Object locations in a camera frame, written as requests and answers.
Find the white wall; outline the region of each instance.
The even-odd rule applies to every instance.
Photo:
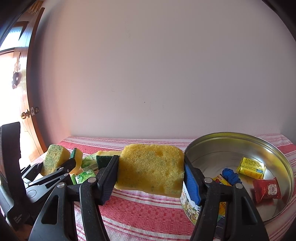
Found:
[[[260,0],[46,0],[35,52],[50,139],[296,141],[296,42]]]

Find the wooden door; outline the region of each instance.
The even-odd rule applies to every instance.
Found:
[[[0,108],[5,110],[0,114],[0,126],[16,121],[21,123],[21,168],[47,150],[38,128],[37,109],[30,92],[32,48],[43,11],[44,8],[36,14],[25,12],[20,18],[26,21],[19,21],[15,25],[20,33],[16,46],[0,51]]]

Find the red snack wrapper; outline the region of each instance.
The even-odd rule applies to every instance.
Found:
[[[253,186],[255,191],[256,203],[262,201],[262,199],[280,199],[281,190],[276,177],[272,180],[253,180]]]

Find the yellow soap package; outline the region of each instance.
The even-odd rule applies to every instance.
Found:
[[[266,167],[263,163],[243,157],[237,172],[255,179],[263,179]]]
[[[218,184],[223,184],[226,186],[231,186],[223,177],[221,174],[219,174],[217,177],[212,178],[215,182]],[[225,217],[225,210],[226,210],[226,202],[220,202],[219,203],[219,215]]]

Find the tablecloth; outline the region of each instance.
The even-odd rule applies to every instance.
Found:
[[[296,146],[282,134],[258,136],[276,146],[296,166]],[[99,150],[122,150],[131,143],[173,145],[183,151],[193,139],[106,139],[68,137],[59,144],[72,150],[77,147],[83,156]],[[36,162],[42,161],[46,153]],[[296,188],[281,215],[266,225],[270,241],[280,240],[296,216]],[[193,224],[185,215],[180,199],[147,194],[141,191],[114,189],[109,201],[99,207],[110,240],[189,240]],[[86,241],[79,202],[75,202],[78,239]]]

